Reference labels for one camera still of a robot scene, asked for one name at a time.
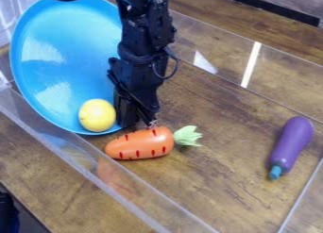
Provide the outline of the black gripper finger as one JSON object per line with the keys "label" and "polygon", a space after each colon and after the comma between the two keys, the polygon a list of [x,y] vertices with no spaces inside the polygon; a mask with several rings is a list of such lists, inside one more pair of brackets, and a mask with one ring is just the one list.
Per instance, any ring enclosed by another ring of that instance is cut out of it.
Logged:
{"label": "black gripper finger", "polygon": [[138,112],[139,112],[139,117],[141,117],[142,121],[145,122],[146,126],[149,128],[157,127],[158,119],[156,117],[156,113],[153,111],[150,111],[147,108],[145,108],[143,106],[139,106]]}
{"label": "black gripper finger", "polygon": [[114,105],[117,110],[117,122],[121,127],[130,127],[139,121],[138,105],[135,100],[118,92],[114,92]]}

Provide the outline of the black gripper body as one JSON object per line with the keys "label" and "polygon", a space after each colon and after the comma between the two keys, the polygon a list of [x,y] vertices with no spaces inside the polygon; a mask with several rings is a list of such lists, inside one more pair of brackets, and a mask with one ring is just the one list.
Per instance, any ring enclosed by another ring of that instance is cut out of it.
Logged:
{"label": "black gripper body", "polygon": [[110,58],[109,78],[115,92],[131,97],[139,106],[156,114],[160,112],[157,89],[164,82],[168,55],[164,51],[135,55],[122,44],[118,45],[119,58]]}

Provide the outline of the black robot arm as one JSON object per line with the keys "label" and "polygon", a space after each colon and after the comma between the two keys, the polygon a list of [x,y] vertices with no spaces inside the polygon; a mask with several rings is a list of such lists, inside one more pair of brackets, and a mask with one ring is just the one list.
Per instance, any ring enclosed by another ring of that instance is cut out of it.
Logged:
{"label": "black robot arm", "polygon": [[177,28],[168,9],[169,0],[117,0],[121,19],[118,56],[109,59],[107,76],[115,85],[117,122],[152,126],[160,112],[157,90],[174,74],[168,61],[177,56],[169,49]]}

